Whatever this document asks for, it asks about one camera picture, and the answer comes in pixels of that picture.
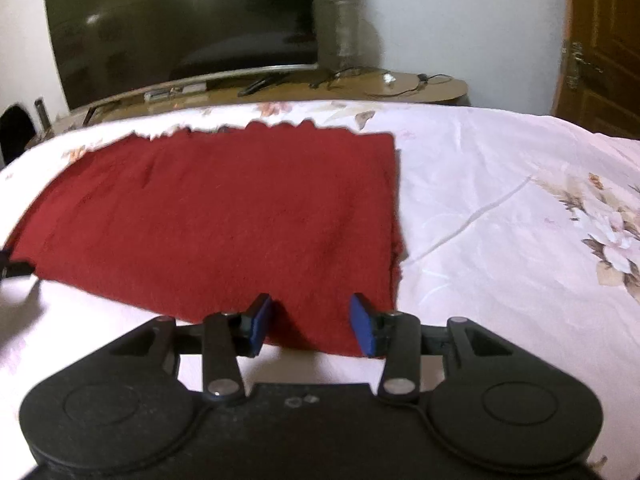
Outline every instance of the wooden door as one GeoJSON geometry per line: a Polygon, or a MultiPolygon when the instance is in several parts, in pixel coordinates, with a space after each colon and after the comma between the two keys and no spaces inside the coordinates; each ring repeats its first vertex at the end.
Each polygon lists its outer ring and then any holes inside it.
{"type": "Polygon", "coordinates": [[[640,0],[569,0],[555,115],[640,139],[640,0]]]}

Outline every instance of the tv screen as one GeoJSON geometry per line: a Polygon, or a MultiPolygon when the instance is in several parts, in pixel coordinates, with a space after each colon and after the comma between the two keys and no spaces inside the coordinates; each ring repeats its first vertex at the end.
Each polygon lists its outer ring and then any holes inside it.
{"type": "Polygon", "coordinates": [[[313,0],[45,1],[70,109],[174,80],[318,60],[313,0]]]}

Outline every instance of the bed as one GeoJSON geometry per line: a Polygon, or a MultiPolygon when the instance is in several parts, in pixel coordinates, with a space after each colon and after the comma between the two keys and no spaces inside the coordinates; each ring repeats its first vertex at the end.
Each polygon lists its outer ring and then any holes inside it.
{"type": "MultiPolygon", "coordinates": [[[[465,316],[587,384],[605,414],[590,461],[604,478],[640,473],[640,144],[552,117],[378,102],[211,107],[70,132],[0,172],[0,246],[30,204],[86,152],[135,132],[216,131],[267,124],[391,132],[399,151],[406,246],[397,308],[423,324],[465,316]]],[[[153,318],[152,312],[36,277],[0,284],[0,449],[3,477],[34,461],[18,408],[43,378],[153,318]]],[[[265,346],[240,359],[245,381],[364,382],[383,363],[265,346]]],[[[202,389],[197,358],[179,379],[202,389]]],[[[423,389],[442,380],[423,358],[423,389]]]]}

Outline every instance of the folded red fabric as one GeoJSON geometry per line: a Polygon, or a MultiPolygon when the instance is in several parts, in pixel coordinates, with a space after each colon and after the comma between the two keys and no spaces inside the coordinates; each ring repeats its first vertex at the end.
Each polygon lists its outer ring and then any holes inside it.
{"type": "Polygon", "coordinates": [[[359,355],[349,298],[394,306],[401,252],[389,134],[269,127],[126,137],[87,153],[11,238],[45,280],[200,322],[268,292],[270,341],[359,355]]]}

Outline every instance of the metal screw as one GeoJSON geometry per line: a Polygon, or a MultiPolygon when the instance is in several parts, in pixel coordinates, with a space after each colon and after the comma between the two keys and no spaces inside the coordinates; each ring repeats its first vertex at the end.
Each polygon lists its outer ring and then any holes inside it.
{"type": "Polygon", "coordinates": [[[289,397],[289,399],[284,401],[284,405],[288,408],[299,408],[302,406],[302,399],[300,399],[300,397],[289,397]]]}
{"type": "Polygon", "coordinates": [[[404,377],[397,377],[386,380],[382,387],[388,394],[406,395],[415,390],[415,383],[404,377]]]}
{"type": "Polygon", "coordinates": [[[226,397],[236,393],[240,389],[240,385],[232,379],[216,379],[211,381],[207,390],[216,397],[226,397]]]}

